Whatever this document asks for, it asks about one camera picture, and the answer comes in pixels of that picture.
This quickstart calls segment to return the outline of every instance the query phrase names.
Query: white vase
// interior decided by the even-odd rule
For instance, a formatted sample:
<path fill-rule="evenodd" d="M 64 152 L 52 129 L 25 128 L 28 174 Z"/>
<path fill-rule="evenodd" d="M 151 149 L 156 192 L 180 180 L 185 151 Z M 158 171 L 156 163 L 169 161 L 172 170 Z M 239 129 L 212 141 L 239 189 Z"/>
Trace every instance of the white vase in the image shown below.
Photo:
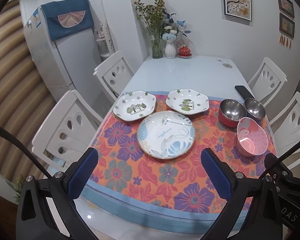
<path fill-rule="evenodd" d="M 165 49 L 165 54 L 167 58 L 175 58 L 176 57 L 176 48 L 173 45 L 173 40 L 167 40 L 167 45 Z"/>

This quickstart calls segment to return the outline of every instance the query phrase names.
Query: pink bowl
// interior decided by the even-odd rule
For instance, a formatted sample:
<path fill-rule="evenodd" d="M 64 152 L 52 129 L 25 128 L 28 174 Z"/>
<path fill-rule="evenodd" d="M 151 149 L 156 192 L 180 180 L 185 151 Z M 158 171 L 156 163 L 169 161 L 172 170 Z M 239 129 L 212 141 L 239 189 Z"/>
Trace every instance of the pink bowl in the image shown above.
<path fill-rule="evenodd" d="M 261 155 L 268 149 L 268 137 L 253 119 L 244 117 L 237 126 L 237 147 L 243 156 Z"/>

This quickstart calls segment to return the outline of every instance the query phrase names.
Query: refrigerator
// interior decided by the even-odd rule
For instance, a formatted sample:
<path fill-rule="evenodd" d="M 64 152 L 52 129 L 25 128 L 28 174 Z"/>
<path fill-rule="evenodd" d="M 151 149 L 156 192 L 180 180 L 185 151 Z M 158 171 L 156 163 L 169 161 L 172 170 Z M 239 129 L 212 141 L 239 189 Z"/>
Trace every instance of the refrigerator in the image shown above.
<path fill-rule="evenodd" d="M 55 100 L 76 89 L 99 113 L 102 90 L 93 73 L 101 58 L 92 28 L 88 0 L 64 0 L 39 6 L 24 27 L 24 35 Z"/>

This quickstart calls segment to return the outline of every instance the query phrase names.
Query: black cable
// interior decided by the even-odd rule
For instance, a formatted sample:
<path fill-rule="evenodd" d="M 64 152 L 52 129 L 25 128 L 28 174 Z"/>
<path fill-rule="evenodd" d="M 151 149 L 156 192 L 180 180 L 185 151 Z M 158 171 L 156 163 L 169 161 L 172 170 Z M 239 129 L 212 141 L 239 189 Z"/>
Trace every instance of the black cable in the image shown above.
<path fill-rule="evenodd" d="M 270 170 L 272 170 L 278 163 L 282 162 L 283 160 L 285 160 L 286 158 L 288 158 L 291 154 L 293 154 L 296 150 L 298 150 L 300 148 L 300 141 L 295 144 L 294 146 L 292 146 L 292 148 L 290 150 L 288 150 L 285 154 L 281 155 L 274 163 L 272 163 L 259 177 L 259 179 L 263 179 L 264 176 L 266 176 L 266 174 L 268 174 L 268 172 Z"/>
<path fill-rule="evenodd" d="M 46 175 L 47 178 L 51 178 L 51 175 L 47 172 L 47 170 L 39 163 L 39 161 L 33 156 L 33 154 L 20 142 L 16 137 L 7 132 L 5 129 L 0 127 L 0 137 L 6 139 L 11 142 L 13 145 L 18 147 L 33 163 L 37 168 Z"/>

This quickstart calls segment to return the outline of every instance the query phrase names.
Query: blue gripper pad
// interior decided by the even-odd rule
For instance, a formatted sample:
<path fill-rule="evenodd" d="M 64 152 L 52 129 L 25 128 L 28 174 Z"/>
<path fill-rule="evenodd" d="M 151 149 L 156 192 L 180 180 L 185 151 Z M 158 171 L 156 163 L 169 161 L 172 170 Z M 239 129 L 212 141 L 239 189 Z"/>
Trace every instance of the blue gripper pad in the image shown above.
<path fill-rule="evenodd" d="M 81 158 L 66 170 L 63 186 L 70 201 L 80 196 L 97 164 L 98 151 L 88 148 Z"/>
<path fill-rule="evenodd" d="M 223 163 L 210 148 L 206 148 L 201 152 L 201 164 L 207 172 L 220 198 L 229 201 L 232 197 L 231 182 L 221 169 Z"/>

